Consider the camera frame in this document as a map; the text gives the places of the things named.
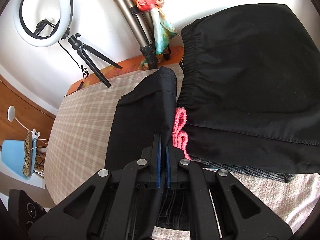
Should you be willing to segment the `silver folded tripod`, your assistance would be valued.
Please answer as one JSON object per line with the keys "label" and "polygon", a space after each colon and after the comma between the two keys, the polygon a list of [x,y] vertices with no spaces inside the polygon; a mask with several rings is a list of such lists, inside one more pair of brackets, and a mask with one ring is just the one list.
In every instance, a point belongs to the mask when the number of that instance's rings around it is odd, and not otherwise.
{"label": "silver folded tripod", "polygon": [[[153,33],[152,18],[149,12],[140,11],[132,0],[114,0],[121,10],[125,20],[132,30],[136,40],[140,45],[140,51],[145,57],[149,69],[156,69],[159,63],[156,55],[155,38]],[[164,59],[170,59],[170,46],[166,48]]]}

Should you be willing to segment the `blue chair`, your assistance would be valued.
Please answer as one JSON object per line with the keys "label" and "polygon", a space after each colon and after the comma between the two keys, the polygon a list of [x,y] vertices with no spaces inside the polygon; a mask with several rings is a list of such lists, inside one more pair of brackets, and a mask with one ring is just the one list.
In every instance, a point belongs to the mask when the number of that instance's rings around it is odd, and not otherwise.
{"label": "blue chair", "polygon": [[31,153],[31,173],[30,176],[23,174],[24,164],[24,141],[5,140],[2,144],[1,160],[12,172],[24,180],[29,180],[33,174],[36,158],[37,142],[33,141]]}

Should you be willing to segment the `white desk lamp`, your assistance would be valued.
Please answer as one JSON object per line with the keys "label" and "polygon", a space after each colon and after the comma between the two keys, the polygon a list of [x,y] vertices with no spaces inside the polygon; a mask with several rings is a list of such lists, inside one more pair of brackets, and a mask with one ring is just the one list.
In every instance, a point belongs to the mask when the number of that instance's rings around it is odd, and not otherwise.
{"label": "white desk lamp", "polygon": [[37,131],[36,129],[30,130],[24,124],[22,124],[16,117],[15,115],[15,107],[13,105],[9,106],[8,111],[7,111],[7,119],[9,122],[13,122],[14,120],[17,121],[17,123],[22,126],[26,131],[31,133],[31,137],[33,140],[37,140],[40,137],[40,132]]}

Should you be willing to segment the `grey checked garment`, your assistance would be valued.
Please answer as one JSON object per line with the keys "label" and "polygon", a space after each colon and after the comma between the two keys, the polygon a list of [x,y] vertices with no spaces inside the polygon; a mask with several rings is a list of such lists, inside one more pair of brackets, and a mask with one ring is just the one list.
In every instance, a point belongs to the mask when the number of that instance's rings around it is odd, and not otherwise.
{"label": "grey checked garment", "polygon": [[204,167],[209,168],[210,170],[217,171],[219,169],[225,169],[229,172],[235,172],[235,173],[243,174],[246,176],[257,177],[257,178],[275,180],[282,183],[290,183],[297,176],[296,174],[271,172],[267,170],[258,169],[255,167],[250,167],[250,166],[219,164],[219,163],[204,160],[195,156],[191,156],[191,160],[201,163]]}

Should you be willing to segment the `black pants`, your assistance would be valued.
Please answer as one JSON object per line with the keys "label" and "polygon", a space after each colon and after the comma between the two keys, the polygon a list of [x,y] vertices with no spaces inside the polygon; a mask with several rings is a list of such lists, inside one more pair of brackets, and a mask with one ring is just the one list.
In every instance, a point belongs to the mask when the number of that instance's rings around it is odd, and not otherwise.
{"label": "black pants", "polygon": [[153,146],[154,135],[161,135],[161,185],[141,193],[137,215],[141,239],[151,236],[161,207],[167,179],[165,147],[171,140],[176,95],[174,71],[161,67],[122,96],[114,114],[105,159],[105,168],[111,172],[139,159],[145,148]]}

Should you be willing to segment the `wooden door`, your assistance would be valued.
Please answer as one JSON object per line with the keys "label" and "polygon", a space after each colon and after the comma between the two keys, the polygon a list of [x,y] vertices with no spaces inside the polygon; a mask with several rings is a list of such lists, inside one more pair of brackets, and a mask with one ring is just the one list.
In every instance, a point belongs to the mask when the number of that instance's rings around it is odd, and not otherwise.
{"label": "wooden door", "polygon": [[42,139],[49,139],[55,115],[29,100],[4,77],[1,77],[0,93],[1,142],[7,139],[23,140],[27,133],[17,121],[8,121],[7,111],[11,105],[15,107],[15,115],[24,126],[40,131]]}

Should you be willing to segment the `pink towel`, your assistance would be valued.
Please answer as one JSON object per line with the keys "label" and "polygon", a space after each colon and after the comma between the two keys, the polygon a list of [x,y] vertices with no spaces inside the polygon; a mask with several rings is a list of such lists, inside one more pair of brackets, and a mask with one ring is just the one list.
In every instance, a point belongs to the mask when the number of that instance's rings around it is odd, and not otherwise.
{"label": "pink towel", "polygon": [[188,134],[183,130],[187,122],[187,113],[184,108],[176,108],[175,121],[172,128],[172,142],[173,146],[183,151],[184,157],[191,160],[191,157],[187,153]]}

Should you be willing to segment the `orange bed sheet edge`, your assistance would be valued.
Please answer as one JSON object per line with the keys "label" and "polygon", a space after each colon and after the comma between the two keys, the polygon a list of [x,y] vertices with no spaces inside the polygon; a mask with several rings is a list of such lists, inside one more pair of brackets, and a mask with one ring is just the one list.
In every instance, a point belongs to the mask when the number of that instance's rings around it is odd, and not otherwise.
{"label": "orange bed sheet edge", "polygon": [[[182,46],[173,47],[171,48],[170,59],[165,60],[163,55],[158,56],[159,63],[157,64],[157,66],[160,67],[179,63],[183,57],[183,53],[184,48]],[[108,80],[110,80],[113,77],[120,76],[123,74],[135,72],[138,70],[147,70],[147,66],[145,63],[143,63],[143,61],[144,60],[142,56],[137,56],[119,62],[119,65],[122,66],[122,69],[118,69],[114,66],[107,66],[101,69],[100,71]],[[94,74],[90,74],[87,78],[84,78],[84,80],[79,80],[76,83],[72,84],[67,92],[67,95],[99,82],[100,80]]]}

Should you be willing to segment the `pink plaid bed blanket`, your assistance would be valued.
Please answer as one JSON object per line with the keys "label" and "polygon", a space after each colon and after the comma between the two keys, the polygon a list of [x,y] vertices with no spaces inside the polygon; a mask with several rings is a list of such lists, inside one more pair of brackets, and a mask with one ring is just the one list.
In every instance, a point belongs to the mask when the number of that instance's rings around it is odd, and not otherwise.
{"label": "pink plaid bed blanket", "polygon": [[[104,167],[116,105],[150,75],[140,70],[66,96],[58,110],[47,146],[44,181],[58,204]],[[236,173],[293,231],[297,231],[319,200],[319,175],[299,174],[289,183]]]}

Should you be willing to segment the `black mini tripod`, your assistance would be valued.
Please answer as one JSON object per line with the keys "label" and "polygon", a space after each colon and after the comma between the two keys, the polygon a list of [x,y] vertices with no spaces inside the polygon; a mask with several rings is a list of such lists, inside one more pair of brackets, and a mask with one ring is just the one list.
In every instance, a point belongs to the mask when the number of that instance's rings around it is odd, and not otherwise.
{"label": "black mini tripod", "polygon": [[88,65],[90,70],[93,72],[93,74],[107,87],[111,87],[111,83],[108,81],[108,79],[103,75],[103,73],[100,71],[100,69],[96,66],[96,64],[92,61],[92,59],[89,57],[87,52],[92,54],[93,56],[105,61],[109,65],[122,69],[122,66],[115,63],[99,51],[95,50],[91,46],[84,44],[80,39],[81,35],[79,33],[67,37],[68,43],[72,46],[72,48],[77,52],[77,54],[83,59],[83,61]]}

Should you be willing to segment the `black clothes pile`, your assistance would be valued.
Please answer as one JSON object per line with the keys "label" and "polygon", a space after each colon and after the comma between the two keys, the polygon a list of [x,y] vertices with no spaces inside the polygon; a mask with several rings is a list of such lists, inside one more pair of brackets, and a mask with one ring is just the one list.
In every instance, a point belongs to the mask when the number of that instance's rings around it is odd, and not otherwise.
{"label": "black clothes pile", "polygon": [[182,29],[187,153],[277,173],[319,172],[319,49],[284,4],[247,4]]}

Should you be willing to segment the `colourful silk scarf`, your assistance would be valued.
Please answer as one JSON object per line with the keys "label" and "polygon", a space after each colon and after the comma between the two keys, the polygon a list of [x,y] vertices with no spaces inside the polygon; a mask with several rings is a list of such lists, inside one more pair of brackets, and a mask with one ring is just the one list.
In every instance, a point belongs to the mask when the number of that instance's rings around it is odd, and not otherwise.
{"label": "colourful silk scarf", "polygon": [[142,12],[149,12],[152,18],[156,55],[163,54],[172,38],[178,35],[175,27],[166,19],[163,0],[132,0]]}

